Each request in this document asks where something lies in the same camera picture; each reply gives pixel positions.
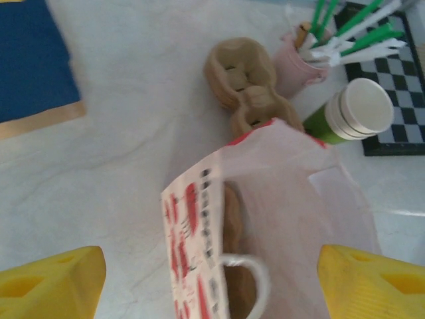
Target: chessboard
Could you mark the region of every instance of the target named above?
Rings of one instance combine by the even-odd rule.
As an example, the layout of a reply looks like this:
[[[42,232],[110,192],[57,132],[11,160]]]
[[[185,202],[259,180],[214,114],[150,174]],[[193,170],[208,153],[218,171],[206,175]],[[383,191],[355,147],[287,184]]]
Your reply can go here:
[[[337,27],[342,27],[362,8],[362,5],[347,3],[335,16]],[[394,104],[394,123],[390,129],[363,140],[363,149],[366,156],[425,155],[425,80],[405,14],[394,13],[350,41],[388,22],[395,31],[404,31],[400,40],[408,45],[396,55],[345,65],[349,81],[355,78],[374,80],[386,90]]]

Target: white table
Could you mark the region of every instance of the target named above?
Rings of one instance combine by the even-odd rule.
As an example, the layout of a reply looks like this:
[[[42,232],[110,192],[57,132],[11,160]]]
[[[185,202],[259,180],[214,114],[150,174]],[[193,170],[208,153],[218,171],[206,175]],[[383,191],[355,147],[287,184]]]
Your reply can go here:
[[[0,269],[100,245],[97,318],[174,318],[159,194],[231,139],[202,74],[223,39],[273,53],[278,5],[249,0],[57,0],[87,117],[0,142]],[[297,9],[308,20],[310,9]],[[294,100],[302,118],[347,83],[342,68]],[[425,265],[424,158],[365,158],[338,146],[376,211],[384,254]]]

